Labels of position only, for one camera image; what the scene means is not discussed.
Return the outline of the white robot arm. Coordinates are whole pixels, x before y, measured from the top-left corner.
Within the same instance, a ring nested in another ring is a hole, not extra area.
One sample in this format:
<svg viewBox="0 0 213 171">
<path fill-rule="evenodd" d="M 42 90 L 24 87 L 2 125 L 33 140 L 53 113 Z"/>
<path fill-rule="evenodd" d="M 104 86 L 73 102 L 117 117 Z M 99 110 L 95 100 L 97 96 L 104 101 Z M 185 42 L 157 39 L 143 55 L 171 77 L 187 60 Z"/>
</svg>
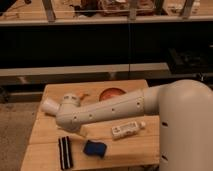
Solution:
<svg viewBox="0 0 213 171">
<path fill-rule="evenodd" d="M 138 89 L 77 107 L 62 100 L 56 123 L 69 132 L 84 124 L 157 114 L 160 171 L 213 171 L 213 90 L 195 80 Z"/>
</svg>

